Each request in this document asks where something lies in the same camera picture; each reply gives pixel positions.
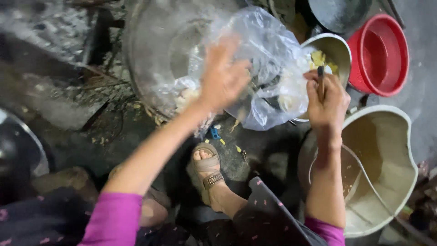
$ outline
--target toe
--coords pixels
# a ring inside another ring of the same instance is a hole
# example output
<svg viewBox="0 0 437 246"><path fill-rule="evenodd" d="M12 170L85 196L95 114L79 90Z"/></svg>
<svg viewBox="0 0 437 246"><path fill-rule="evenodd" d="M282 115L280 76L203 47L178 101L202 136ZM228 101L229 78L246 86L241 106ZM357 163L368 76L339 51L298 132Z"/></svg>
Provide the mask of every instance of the toe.
<svg viewBox="0 0 437 246"><path fill-rule="evenodd" d="M203 149L200 150L200 157L202 159L206 159L208 158L208 154L205 153L205 151Z"/></svg>
<svg viewBox="0 0 437 246"><path fill-rule="evenodd" d="M201 160L199 151L194 152L193 158L194 158L195 161L200 161Z"/></svg>

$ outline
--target plastic bag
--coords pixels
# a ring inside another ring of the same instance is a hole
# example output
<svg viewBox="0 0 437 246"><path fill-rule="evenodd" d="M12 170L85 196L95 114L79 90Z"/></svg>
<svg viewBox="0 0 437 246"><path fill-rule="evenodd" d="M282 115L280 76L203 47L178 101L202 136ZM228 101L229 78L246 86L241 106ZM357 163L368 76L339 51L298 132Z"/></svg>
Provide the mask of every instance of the plastic bag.
<svg viewBox="0 0 437 246"><path fill-rule="evenodd" d="M246 7L229 20L218 19L203 43L216 42L221 36L239 34L241 44L235 59L249 59L252 81L240 100L226 111L244 128L268 130L302 115L308 108L306 80L308 54L294 34L260 7ZM202 57L191 60L188 74L198 76Z"/></svg>

